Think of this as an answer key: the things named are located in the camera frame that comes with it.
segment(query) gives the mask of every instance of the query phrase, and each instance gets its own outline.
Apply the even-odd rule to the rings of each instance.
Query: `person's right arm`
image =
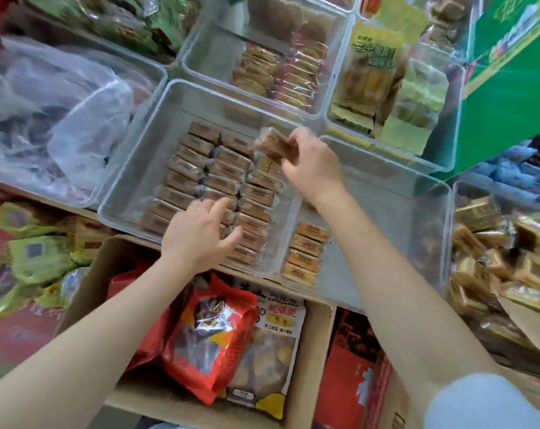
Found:
[[[330,226],[375,335],[417,409],[424,412],[459,378],[497,374],[497,365],[459,316],[348,193],[335,153],[307,128],[296,129],[290,139],[298,144],[300,159],[297,165],[284,160],[284,174]]]

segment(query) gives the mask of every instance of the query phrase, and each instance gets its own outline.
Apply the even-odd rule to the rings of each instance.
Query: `red snack bag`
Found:
[[[109,288],[107,289],[107,300],[117,295],[133,281],[137,280],[141,274],[143,274],[150,265],[140,265],[133,271],[120,274],[111,279]],[[161,317],[145,335],[141,343],[139,344],[135,355],[131,358],[129,365],[125,371],[129,371],[134,367],[148,363],[154,358],[158,357],[163,350],[163,344],[166,340],[167,327],[169,325],[170,307],[163,312]]]
[[[258,318],[257,298],[212,274],[196,289],[163,351],[166,372],[211,405],[231,381]]]

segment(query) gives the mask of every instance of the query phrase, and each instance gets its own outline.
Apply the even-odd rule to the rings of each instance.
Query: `brown cardboard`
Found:
[[[157,247],[131,236],[109,238],[81,282],[57,334],[105,301],[109,280],[130,268],[130,253],[152,260],[152,257],[159,257]],[[224,272],[284,292],[283,287],[272,281],[237,273],[230,268],[225,268]],[[142,366],[123,375],[105,403],[136,414],[201,429],[309,429],[332,334],[335,307],[309,300],[298,292],[288,290],[286,293],[305,298],[306,316],[281,422],[262,412],[222,400],[208,407],[157,367]]]

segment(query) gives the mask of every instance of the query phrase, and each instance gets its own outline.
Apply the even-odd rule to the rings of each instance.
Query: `light blue sleeve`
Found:
[[[443,389],[424,429],[540,429],[540,411],[502,376],[474,374]]]

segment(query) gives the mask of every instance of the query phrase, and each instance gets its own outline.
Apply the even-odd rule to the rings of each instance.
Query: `person's left arm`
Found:
[[[219,239],[227,204],[196,200],[175,215],[153,266],[2,378],[0,429],[85,428],[159,316],[240,242],[240,228]]]

